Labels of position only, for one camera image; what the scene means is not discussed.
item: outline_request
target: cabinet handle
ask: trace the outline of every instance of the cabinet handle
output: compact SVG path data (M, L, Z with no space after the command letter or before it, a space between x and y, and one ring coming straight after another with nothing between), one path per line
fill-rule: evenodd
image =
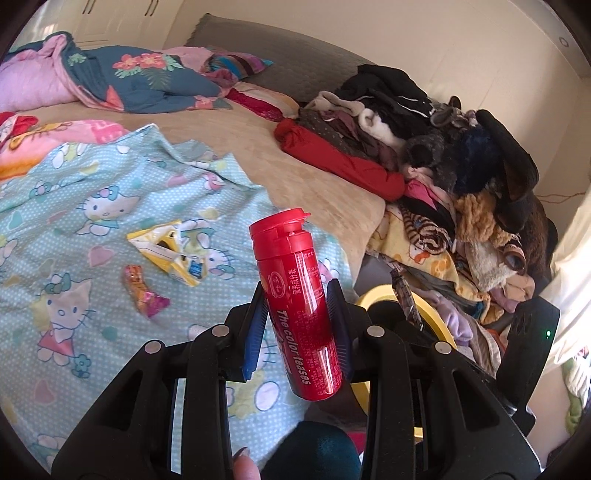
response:
M154 5L154 9L152 10L152 13L150 13L150 16L153 17L154 16L154 12L156 11L156 9L158 8L158 4L160 3L160 0L156 0L156 5Z
M88 13L92 12L92 9L95 7L95 3L96 3L96 0L93 0L92 5L90 6L90 10L88 10Z
M148 9L146 10L146 13L144 13L145 17L147 17L148 14L150 13L150 8L152 8L153 4L154 4L154 0L150 0L150 5L149 5Z

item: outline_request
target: yellow cartoon blanket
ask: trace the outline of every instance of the yellow cartoon blanket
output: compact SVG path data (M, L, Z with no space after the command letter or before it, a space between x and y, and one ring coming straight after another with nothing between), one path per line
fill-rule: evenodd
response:
M503 314L500 307L491 305L491 296L488 293L478 290L470 280L457 271L449 252L431 255L410 243L404 230L402 213L396 205L386 206L384 217L369 240L368 253L375 252L433 277L450 281L459 296L470 301L483 302L484 311L479 319L483 325L498 320Z

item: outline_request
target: beige bed sheet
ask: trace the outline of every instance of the beige bed sheet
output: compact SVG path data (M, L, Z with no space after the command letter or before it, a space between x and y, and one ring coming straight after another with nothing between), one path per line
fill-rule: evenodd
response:
M90 109L81 103L27 112L41 123L103 119L129 130L155 123L171 143L195 139L219 155L231 152L248 177L267 188L279 208L302 207L310 221L334 235L345 250L353 281L365 246L384 215L378 196L283 153L273 137L275 123L237 105L233 110L134 114Z

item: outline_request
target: red bottle cap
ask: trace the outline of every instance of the red bottle cap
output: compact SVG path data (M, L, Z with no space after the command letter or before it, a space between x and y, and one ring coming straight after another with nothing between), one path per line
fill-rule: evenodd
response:
M249 230L257 260L314 248L312 235L302 228L309 213L292 208L253 223Z

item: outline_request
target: metal screw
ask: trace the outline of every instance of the metal screw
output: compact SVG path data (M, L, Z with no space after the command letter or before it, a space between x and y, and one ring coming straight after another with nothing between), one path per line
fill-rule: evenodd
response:
M158 353L162 348L162 344L156 340L146 343L144 350L146 353Z
M214 337L225 337L228 333L230 333L230 329L226 325L216 325L212 328Z
M449 355L452 352L452 346L447 342L437 342L435 344L435 350L443 355Z
M384 329L380 327L380 325L371 325L368 327L368 335L372 337L383 337L384 336Z

